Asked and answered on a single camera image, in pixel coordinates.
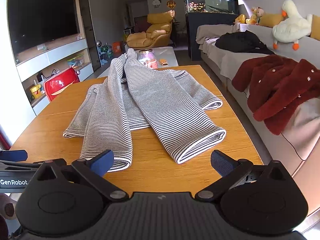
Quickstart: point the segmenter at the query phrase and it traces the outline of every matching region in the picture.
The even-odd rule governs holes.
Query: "white duck plush toy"
[[[272,29],[274,37],[273,48],[278,48],[278,41],[284,43],[293,42],[292,48],[297,50],[299,49],[298,40],[311,34],[312,14],[309,14],[307,19],[302,18],[294,2],[285,0],[282,5],[282,16],[288,16],[288,18],[275,25]]]

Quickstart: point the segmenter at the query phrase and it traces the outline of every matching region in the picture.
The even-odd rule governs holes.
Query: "orange box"
[[[112,43],[113,53],[121,52],[120,41]]]

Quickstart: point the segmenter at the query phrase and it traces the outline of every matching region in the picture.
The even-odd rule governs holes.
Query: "jar lid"
[[[142,49],[139,50],[139,54],[148,54],[148,53],[152,53],[153,49]]]

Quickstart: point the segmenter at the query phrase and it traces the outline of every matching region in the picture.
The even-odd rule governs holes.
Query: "wall outlet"
[[[45,47],[45,44],[40,44],[40,45],[37,46],[38,50],[41,50],[41,49],[43,49],[44,47]]]

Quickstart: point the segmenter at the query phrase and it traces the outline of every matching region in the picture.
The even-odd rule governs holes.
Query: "black garment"
[[[223,34],[215,46],[232,52],[274,54],[257,35],[249,31]]]

